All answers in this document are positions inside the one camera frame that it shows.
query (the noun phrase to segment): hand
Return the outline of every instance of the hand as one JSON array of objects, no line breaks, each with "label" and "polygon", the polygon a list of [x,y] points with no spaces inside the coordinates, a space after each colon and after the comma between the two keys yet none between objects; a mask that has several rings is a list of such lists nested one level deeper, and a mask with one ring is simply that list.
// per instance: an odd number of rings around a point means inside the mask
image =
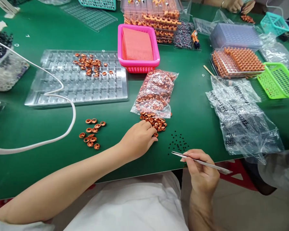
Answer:
[{"label": "hand", "polygon": [[242,6],[242,0],[225,0],[223,4],[223,7],[232,13],[240,12]]},{"label": "hand", "polygon": [[[205,154],[201,149],[188,150],[184,155],[214,165],[211,157],[208,154]],[[193,192],[198,198],[205,201],[211,201],[219,181],[219,172],[214,168],[195,162],[192,158],[187,157],[182,159],[182,161],[186,161],[187,163],[192,178]]]},{"label": "hand", "polygon": [[255,6],[255,1],[249,1],[242,9],[242,14],[248,14]]},{"label": "hand", "polygon": [[151,147],[156,137],[152,137],[156,133],[156,129],[152,127],[150,122],[145,120],[132,126],[118,145],[125,150],[130,161],[133,161],[144,155]]}]

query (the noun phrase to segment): red foam pad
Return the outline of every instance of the red foam pad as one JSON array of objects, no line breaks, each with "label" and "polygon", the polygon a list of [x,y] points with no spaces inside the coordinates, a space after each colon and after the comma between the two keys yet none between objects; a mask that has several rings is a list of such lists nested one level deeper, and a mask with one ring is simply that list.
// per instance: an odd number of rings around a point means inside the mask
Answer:
[{"label": "red foam pad", "polygon": [[145,32],[123,28],[122,50],[125,60],[153,60],[150,36]]}]

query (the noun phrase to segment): pink plastic basket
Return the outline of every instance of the pink plastic basket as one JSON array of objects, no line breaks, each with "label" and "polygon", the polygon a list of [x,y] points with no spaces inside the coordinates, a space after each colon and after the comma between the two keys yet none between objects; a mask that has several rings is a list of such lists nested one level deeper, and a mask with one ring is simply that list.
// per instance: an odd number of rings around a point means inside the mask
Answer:
[{"label": "pink plastic basket", "polygon": [[[153,52],[153,61],[123,59],[122,55],[123,27],[132,30],[138,30],[149,34]],[[127,71],[130,73],[148,73],[150,70],[155,69],[160,64],[160,53],[158,52],[154,29],[152,27],[120,24],[118,26],[118,59],[120,64],[123,67],[126,67]]]}]

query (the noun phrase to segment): white cable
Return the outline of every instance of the white cable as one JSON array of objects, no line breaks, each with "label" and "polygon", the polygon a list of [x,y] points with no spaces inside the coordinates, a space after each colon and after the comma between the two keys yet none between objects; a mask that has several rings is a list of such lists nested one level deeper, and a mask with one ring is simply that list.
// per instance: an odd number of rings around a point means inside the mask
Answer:
[{"label": "white cable", "polygon": [[33,66],[45,71],[47,74],[51,75],[52,77],[54,77],[56,80],[58,80],[58,82],[60,83],[60,85],[62,86],[61,88],[57,89],[57,90],[54,90],[54,91],[50,91],[50,92],[46,92],[44,95],[45,96],[54,96],[54,97],[59,97],[59,98],[63,98],[65,100],[67,100],[71,105],[72,105],[72,110],[73,110],[73,118],[72,118],[72,122],[68,128],[68,130],[61,136],[57,137],[57,138],[54,138],[52,140],[47,140],[47,141],[43,141],[43,142],[40,142],[40,143],[36,143],[36,144],[32,144],[32,145],[29,145],[29,146],[26,146],[26,147],[22,147],[22,148],[15,148],[15,149],[1,149],[0,148],[0,155],[6,155],[6,154],[13,154],[13,153],[18,153],[18,152],[23,152],[23,151],[27,151],[27,150],[30,150],[30,149],[33,149],[33,148],[37,148],[39,146],[43,146],[45,144],[49,144],[49,143],[53,143],[53,142],[56,142],[64,137],[66,137],[70,131],[72,130],[73,126],[74,126],[74,123],[75,123],[75,120],[76,120],[76,109],[75,109],[75,105],[74,103],[69,100],[68,98],[64,97],[64,96],[60,96],[60,95],[54,95],[53,93],[55,92],[58,92],[60,90],[62,90],[64,88],[64,85],[63,83],[56,77],[54,76],[53,74],[49,73],[48,71],[46,71],[45,69],[41,68],[40,66],[37,66],[36,64],[30,62],[29,60],[25,59],[24,57],[22,57],[20,54],[18,54],[17,52],[13,51],[12,49],[10,49],[9,47],[5,46],[4,44],[0,43],[1,46],[5,47],[6,49],[8,49],[9,51],[13,52],[14,54],[18,55],[19,57],[23,58],[24,60],[26,60],[28,63],[32,64]]}]

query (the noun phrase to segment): tweezers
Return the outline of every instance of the tweezers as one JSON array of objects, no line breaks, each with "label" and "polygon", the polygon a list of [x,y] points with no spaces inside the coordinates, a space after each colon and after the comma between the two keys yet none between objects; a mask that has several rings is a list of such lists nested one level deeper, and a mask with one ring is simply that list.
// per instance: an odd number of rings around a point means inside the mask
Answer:
[{"label": "tweezers", "polygon": [[[175,152],[175,151],[172,151],[171,153],[174,154],[174,155],[176,155],[176,156],[182,157],[182,158],[189,157],[189,156],[183,155],[183,154],[178,153],[178,152]],[[219,171],[221,171],[221,172],[223,172],[223,173],[226,173],[226,174],[232,173],[232,171],[230,171],[230,170],[228,170],[228,169],[225,169],[225,168],[222,168],[222,167],[219,167],[219,166],[216,166],[216,165],[212,165],[212,164],[209,164],[209,163],[207,163],[207,162],[203,162],[203,161],[201,161],[201,160],[197,160],[197,159],[194,159],[194,158],[192,158],[192,159],[193,159],[195,162],[197,162],[197,163],[200,163],[200,164],[202,164],[202,165],[205,165],[205,166],[208,166],[208,167],[211,167],[211,168],[215,168],[215,169],[217,169],[217,170],[219,170]]]}]

